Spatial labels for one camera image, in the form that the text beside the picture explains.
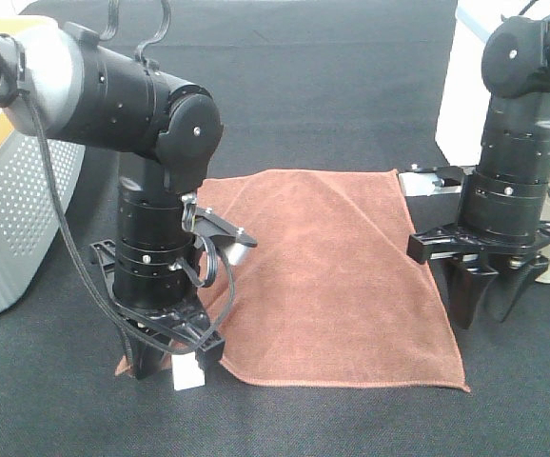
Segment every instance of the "brown towel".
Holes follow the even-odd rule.
[[[468,391],[395,171],[268,170],[207,180],[199,203],[259,246],[235,268],[223,366],[259,386],[442,386]],[[201,291],[213,316],[226,276]]]

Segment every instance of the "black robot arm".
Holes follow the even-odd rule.
[[[550,181],[550,16],[503,22],[481,67],[491,100],[457,220],[408,242],[418,262],[446,259],[449,311],[463,328],[480,303],[504,320],[548,268],[540,249],[550,245],[550,221],[540,215]]]
[[[48,138],[126,152],[116,241],[92,248],[112,308],[140,336],[121,331],[128,363],[146,377],[166,355],[147,342],[175,341],[196,348],[205,368],[223,353],[215,331],[222,316],[210,321],[197,289],[213,283],[219,257],[232,285],[230,264],[256,246],[241,228],[197,208],[196,190],[223,132],[220,115],[205,89],[99,42],[96,32],[71,23],[0,36],[0,107],[34,135],[29,106],[17,96],[30,93]]]

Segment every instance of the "cylindrical motor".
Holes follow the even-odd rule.
[[[171,308],[196,290],[176,266],[179,257],[197,265],[180,195],[164,191],[156,162],[123,154],[119,167],[114,295],[127,308]]]
[[[459,225],[531,244],[550,181],[550,93],[491,97],[481,160],[463,187]]]
[[[99,35],[66,23],[62,30],[38,26],[12,38],[0,36],[0,54],[13,73],[23,66],[48,138],[134,152],[158,160],[152,149],[169,127],[170,108],[199,86],[161,73],[99,46]],[[0,106],[15,128],[35,135],[23,100],[0,69]]]

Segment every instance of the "black fabric surface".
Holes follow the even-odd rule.
[[[443,165],[433,137],[455,3],[179,1],[148,55],[213,94],[226,132],[211,176]],[[107,2],[26,12],[102,30]],[[131,54],[156,30],[158,2],[121,13],[108,45]],[[114,236],[115,185],[116,154],[89,149],[68,211],[79,246]],[[409,199],[417,228],[452,220],[456,198]],[[455,331],[470,394],[253,387],[220,367],[181,392],[169,371],[114,378],[118,336],[58,237],[0,314],[0,456],[550,454],[550,286],[532,286],[502,325],[481,313]]]

